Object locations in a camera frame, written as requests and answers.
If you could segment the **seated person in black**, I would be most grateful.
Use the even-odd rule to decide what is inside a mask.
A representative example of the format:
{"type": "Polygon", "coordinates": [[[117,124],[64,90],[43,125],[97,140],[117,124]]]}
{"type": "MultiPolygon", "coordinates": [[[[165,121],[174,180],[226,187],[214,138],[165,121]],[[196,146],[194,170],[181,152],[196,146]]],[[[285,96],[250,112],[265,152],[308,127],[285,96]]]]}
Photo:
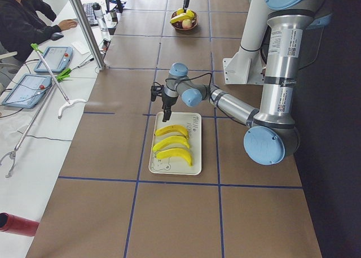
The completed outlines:
{"type": "Polygon", "coordinates": [[[1,0],[1,44],[8,52],[17,52],[15,59],[20,62],[26,61],[32,53],[31,44],[41,44],[53,34],[77,26],[73,19],[49,26],[38,12],[51,21],[56,19],[56,13],[43,0],[1,0]]]}

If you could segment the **brown wicker basket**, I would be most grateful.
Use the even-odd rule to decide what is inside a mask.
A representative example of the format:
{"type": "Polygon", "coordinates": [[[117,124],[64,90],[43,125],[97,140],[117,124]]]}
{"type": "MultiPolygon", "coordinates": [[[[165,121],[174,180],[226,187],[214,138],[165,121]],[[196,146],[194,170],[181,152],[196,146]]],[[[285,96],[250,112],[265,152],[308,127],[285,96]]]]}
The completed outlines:
{"type": "MultiPolygon", "coordinates": [[[[177,11],[173,12],[172,15],[171,15],[171,18],[176,16],[176,15],[179,15],[181,13],[185,13],[182,8],[180,8],[177,11]]],[[[191,29],[195,28],[197,25],[198,25],[198,17],[197,17],[197,13],[195,13],[195,18],[192,19],[192,28],[191,29]]],[[[178,21],[178,22],[176,22],[174,24],[171,24],[171,26],[174,27],[177,30],[185,30],[185,29],[182,28],[182,21],[178,21]]]]}

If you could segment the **yellow banana moved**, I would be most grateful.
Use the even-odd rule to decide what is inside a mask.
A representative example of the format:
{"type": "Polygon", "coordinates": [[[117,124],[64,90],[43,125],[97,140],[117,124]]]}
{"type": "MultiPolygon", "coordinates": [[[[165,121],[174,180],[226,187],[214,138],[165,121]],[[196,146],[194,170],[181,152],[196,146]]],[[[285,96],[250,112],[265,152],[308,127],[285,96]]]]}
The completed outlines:
{"type": "Polygon", "coordinates": [[[193,166],[192,155],[188,150],[184,148],[170,148],[167,150],[159,151],[156,154],[157,159],[165,159],[171,157],[181,157],[187,162],[190,167],[193,166]]]}
{"type": "Polygon", "coordinates": [[[165,148],[166,146],[169,146],[172,144],[181,144],[181,145],[184,145],[186,148],[190,148],[190,144],[186,137],[174,135],[174,136],[167,137],[167,138],[157,142],[152,147],[152,151],[153,152],[160,151],[161,149],[165,148]]]}

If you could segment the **pink white peach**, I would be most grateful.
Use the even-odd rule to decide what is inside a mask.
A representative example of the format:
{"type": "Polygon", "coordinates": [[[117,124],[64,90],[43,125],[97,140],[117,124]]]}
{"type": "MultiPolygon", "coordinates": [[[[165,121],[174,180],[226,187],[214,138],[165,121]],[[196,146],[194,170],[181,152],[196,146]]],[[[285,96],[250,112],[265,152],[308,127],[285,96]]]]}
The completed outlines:
{"type": "Polygon", "coordinates": [[[192,28],[192,20],[191,19],[184,19],[182,21],[182,28],[185,30],[192,28]]]}

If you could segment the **yellow starfruit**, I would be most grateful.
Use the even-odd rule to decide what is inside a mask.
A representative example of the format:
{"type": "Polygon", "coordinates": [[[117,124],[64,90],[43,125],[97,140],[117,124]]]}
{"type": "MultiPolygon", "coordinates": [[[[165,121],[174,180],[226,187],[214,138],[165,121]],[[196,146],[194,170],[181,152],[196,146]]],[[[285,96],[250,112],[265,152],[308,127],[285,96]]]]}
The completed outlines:
{"type": "Polygon", "coordinates": [[[185,12],[185,14],[186,14],[186,16],[187,16],[187,18],[188,19],[194,19],[195,18],[195,13],[192,11],[192,10],[190,10],[190,9],[187,9],[186,10],[186,12],[185,12]]]}

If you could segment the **teach pendant near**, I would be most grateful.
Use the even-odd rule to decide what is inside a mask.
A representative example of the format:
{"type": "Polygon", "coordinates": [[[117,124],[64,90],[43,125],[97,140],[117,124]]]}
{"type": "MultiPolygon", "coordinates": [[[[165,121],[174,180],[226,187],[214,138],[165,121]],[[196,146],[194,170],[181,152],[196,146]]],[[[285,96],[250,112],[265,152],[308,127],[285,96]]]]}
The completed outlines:
{"type": "Polygon", "coordinates": [[[6,107],[33,108],[52,87],[50,76],[25,74],[2,102],[6,107]]]}

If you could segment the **red fire extinguisher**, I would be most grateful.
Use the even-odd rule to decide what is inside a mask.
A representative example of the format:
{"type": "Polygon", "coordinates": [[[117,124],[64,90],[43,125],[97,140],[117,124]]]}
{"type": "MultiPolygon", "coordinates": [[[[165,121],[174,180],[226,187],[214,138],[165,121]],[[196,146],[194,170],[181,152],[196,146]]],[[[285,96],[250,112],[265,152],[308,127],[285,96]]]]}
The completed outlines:
{"type": "Polygon", "coordinates": [[[1,213],[1,232],[33,237],[39,222],[9,213],[1,213]]]}

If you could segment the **clear water bottle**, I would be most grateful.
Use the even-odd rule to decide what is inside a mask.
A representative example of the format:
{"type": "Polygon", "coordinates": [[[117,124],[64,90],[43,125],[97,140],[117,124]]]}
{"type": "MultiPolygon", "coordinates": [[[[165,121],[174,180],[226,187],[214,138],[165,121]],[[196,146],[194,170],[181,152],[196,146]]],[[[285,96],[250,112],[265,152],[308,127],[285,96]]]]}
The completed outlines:
{"type": "Polygon", "coordinates": [[[104,14],[102,12],[101,5],[98,2],[95,2],[95,3],[93,3],[92,8],[93,8],[93,12],[94,12],[94,15],[95,15],[95,18],[97,20],[100,30],[102,32],[108,33],[108,27],[105,22],[105,18],[104,18],[104,14]]]}

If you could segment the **yellow banana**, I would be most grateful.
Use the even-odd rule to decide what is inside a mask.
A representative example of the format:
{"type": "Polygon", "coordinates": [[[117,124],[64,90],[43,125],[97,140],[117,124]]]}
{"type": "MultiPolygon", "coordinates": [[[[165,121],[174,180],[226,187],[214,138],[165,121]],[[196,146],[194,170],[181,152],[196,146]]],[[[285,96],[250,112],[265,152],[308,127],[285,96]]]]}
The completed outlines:
{"type": "Polygon", "coordinates": [[[167,125],[155,131],[155,136],[159,137],[169,133],[180,133],[186,139],[189,139],[188,130],[183,125],[167,125]]]}
{"type": "Polygon", "coordinates": [[[174,24],[178,21],[183,21],[185,19],[189,19],[189,16],[186,13],[181,13],[179,15],[176,15],[170,19],[170,23],[174,24]]]}

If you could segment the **teach pendant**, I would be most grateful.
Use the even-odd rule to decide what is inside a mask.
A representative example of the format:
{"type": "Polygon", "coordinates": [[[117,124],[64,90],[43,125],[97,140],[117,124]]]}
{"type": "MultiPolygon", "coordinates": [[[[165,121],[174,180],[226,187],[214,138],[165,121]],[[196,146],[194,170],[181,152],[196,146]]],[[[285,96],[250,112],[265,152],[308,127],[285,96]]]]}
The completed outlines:
{"type": "Polygon", "coordinates": [[[48,46],[41,55],[53,73],[60,73],[72,60],[73,49],[70,46],[48,46]]]}
{"type": "Polygon", "coordinates": [[[52,87],[50,76],[25,74],[2,102],[6,107],[33,108],[52,87]]]}

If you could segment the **aluminium frame post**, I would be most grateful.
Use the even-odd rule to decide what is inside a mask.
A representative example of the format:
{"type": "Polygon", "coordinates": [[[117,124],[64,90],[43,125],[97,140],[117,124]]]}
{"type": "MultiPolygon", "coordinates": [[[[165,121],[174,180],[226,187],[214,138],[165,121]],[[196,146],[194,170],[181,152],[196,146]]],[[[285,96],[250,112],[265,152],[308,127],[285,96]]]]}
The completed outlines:
{"type": "Polygon", "coordinates": [[[93,55],[93,58],[96,62],[96,65],[98,69],[102,71],[105,68],[105,62],[99,50],[99,46],[98,43],[96,42],[93,31],[87,21],[87,17],[83,10],[81,0],[69,0],[69,1],[74,9],[79,25],[81,27],[87,45],[91,51],[91,54],[93,55]]]}

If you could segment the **long metal grabber tool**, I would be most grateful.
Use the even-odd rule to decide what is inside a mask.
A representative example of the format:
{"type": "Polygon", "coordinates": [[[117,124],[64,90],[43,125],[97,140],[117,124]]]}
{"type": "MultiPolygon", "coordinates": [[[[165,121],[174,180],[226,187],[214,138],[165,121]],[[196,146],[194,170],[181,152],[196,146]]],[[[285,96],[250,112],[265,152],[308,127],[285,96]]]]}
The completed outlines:
{"type": "Polygon", "coordinates": [[[38,48],[38,45],[36,43],[31,43],[30,45],[33,48],[33,50],[37,53],[37,55],[39,56],[39,59],[41,60],[41,62],[44,64],[44,66],[48,70],[52,80],[54,81],[54,84],[60,90],[61,94],[63,95],[63,98],[65,99],[65,103],[59,108],[58,119],[61,119],[61,117],[63,115],[63,111],[66,108],[71,107],[72,105],[74,105],[76,103],[86,103],[87,101],[84,100],[84,99],[73,99],[73,100],[69,99],[69,97],[66,95],[65,91],[63,90],[62,86],[59,84],[57,78],[54,76],[51,68],[49,67],[49,65],[45,61],[44,57],[42,56],[42,52],[38,48]]]}

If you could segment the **black keyboard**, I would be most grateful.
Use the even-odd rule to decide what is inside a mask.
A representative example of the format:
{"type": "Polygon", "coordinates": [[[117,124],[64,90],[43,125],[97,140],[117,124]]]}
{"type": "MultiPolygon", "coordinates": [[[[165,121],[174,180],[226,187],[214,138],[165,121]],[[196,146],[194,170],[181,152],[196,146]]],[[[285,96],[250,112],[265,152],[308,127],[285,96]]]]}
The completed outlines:
{"type": "Polygon", "coordinates": [[[88,23],[91,27],[98,26],[98,21],[95,17],[94,10],[93,10],[93,5],[96,5],[96,4],[97,4],[97,2],[84,3],[82,5],[85,15],[87,17],[88,23]]]}

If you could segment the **teach pendant far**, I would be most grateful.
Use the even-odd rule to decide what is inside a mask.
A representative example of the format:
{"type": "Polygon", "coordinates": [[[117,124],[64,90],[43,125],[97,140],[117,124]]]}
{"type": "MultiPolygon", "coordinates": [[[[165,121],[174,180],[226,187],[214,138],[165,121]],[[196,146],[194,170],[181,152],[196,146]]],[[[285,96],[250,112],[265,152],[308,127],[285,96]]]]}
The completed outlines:
{"type": "Polygon", "coordinates": [[[70,46],[48,46],[41,55],[53,73],[60,73],[72,60],[73,49],[70,46]]]}

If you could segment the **white rectangular bear tray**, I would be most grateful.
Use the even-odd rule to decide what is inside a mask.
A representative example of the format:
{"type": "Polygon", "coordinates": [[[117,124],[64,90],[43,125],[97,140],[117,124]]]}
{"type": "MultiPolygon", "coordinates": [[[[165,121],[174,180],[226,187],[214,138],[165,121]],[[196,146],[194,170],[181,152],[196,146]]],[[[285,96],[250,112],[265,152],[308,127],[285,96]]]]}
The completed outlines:
{"type": "Polygon", "coordinates": [[[201,172],[202,167],[202,119],[200,114],[192,112],[173,112],[171,118],[167,122],[162,121],[163,113],[159,112],[155,118],[155,127],[153,131],[152,143],[151,143],[151,154],[149,160],[149,170],[152,173],[158,174],[177,174],[177,175],[198,175],[201,172]],[[189,133],[188,142],[190,148],[186,148],[181,144],[172,144],[166,146],[160,151],[167,150],[170,148],[184,148],[188,150],[193,158],[193,166],[189,166],[187,162],[181,157],[171,157],[165,159],[157,159],[156,154],[159,151],[153,152],[152,147],[159,141],[174,135],[182,136],[180,133],[174,132],[165,134],[162,136],[155,136],[155,131],[167,125],[183,125],[189,133]]]}

